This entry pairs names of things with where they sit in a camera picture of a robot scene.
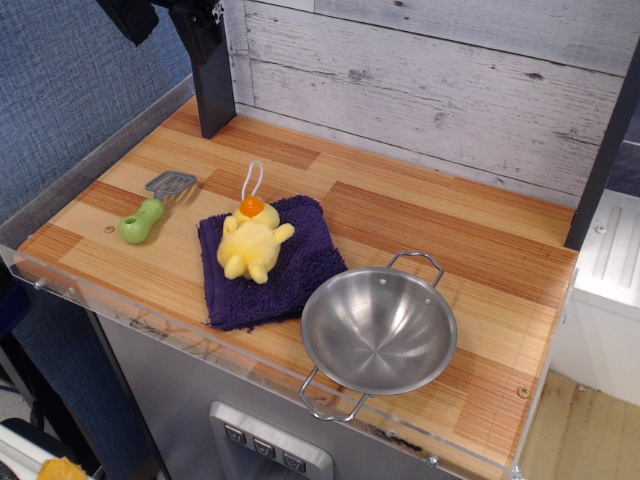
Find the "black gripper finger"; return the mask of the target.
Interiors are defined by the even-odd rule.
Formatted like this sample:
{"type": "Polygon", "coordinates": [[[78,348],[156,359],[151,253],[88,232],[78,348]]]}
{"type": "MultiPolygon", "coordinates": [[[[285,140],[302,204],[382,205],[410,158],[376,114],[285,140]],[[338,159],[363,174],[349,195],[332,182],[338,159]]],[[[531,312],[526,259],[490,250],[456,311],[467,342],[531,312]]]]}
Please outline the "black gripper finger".
{"type": "Polygon", "coordinates": [[[159,24],[159,17],[149,1],[98,0],[97,3],[135,46],[142,44],[159,24]]]}
{"type": "Polygon", "coordinates": [[[205,65],[224,40],[220,1],[174,1],[169,16],[194,65],[205,65]]]}

